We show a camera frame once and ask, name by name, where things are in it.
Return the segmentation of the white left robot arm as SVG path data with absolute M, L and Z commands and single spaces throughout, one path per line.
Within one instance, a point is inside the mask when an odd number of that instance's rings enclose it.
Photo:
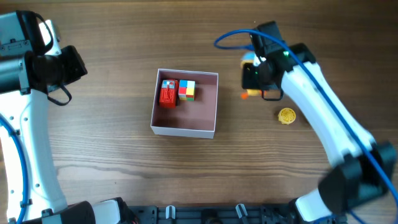
M 122 198 L 67 204 L 48 134 L 48 93 L 86 75 L 76 48 L 59 55 L 31 51 L 1 59 L 1 144 L 7 171 L 9 223 L 138 223 Z

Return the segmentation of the yellow perforated ball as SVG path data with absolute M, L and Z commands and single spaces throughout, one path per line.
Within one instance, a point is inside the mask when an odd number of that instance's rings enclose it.
M 296 113 L 291 108 L 281 109 L 277 116 L 282 124 L 291 124 L 296 120 Z

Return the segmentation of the multicolour puzzle cube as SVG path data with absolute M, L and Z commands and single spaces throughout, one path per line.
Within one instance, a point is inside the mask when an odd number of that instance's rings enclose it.
M 195 100 L 195 81 L 180 80 L 178 88 L 178 98 L 183 101 Z

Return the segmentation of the red toy block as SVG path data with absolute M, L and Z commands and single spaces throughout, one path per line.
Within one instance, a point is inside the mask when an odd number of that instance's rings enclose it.
M 161 83 L 159 105 L 162 108 L 173 109 L 177 105 L 178 80 L 166 79 Z

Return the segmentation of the white box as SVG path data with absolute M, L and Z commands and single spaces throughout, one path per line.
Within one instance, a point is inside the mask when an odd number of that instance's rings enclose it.
M 177 97 L 173 109 L 159 105 L 163 80 L 195 81 L 195 100 L 183 101 Z M 216 129 L 218 102 L 218 74 L 160 68 L 157 72 L 150 127 L 154 134 L 212 139 Z

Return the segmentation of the yellow duck toy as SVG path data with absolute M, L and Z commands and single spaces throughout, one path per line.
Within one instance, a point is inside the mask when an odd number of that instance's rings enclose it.
M 244 100 L 249 96 L 260 96 L 264 99 L 267 94 L 265 90 L 261 89 L 259 83 L 259 66 L 261 62 L 262 60 L 254 52 L 246 52 L 241 58 L 241 86 L 245 91 L 241 94 L 241 98 Z

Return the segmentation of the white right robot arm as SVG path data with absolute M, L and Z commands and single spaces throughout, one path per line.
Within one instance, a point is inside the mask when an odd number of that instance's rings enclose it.
M 376 143 L 333 92 L 306 45 L 276 47 L 241 59 L 242 87 L 265 93 L 277 90 L 299 107 L 320 139 L 331 170 L 314 190 L 297 198 L 294 208 L 305 222 L 319 222 L 391 192 L 396 150 Z

